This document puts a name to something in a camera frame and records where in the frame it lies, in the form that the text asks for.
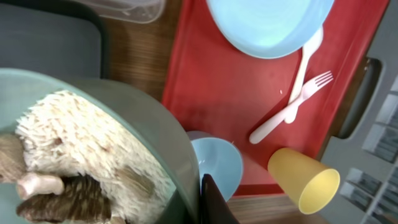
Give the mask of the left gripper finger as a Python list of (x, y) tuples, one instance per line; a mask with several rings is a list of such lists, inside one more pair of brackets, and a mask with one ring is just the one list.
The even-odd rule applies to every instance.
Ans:
[(210, 174), (201, 180), (201, 219), (203, 224), (239, 224)]

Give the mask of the yellow plastic cup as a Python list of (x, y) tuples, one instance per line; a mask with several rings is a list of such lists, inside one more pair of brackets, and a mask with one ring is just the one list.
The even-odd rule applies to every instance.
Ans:
[(306, 215), (325, 207), (340, 185), (337, 170), (287, 147), (273, 153), (267, 168), (279, 187)]

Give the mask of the leftover rice and food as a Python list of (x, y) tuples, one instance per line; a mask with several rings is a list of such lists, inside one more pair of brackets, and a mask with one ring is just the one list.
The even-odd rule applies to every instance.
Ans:
[(158, 160), (83, 97), (45, 96), (1, 135), (1, 182), (31, 223), (154, 223), (175, 192)]

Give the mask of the green bowl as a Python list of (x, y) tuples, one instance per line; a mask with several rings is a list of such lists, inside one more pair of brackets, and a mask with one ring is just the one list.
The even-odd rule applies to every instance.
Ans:
[(131, 85), (100, 78), (54, 78), (15, 68), (1, 69), (1, 131), (36, 101), (57, 90), (84, 97), (121, 123), (160, 162), (176, 191), (157, 223), (200, 223), (200, 175), (187, 133), (156, 99)]

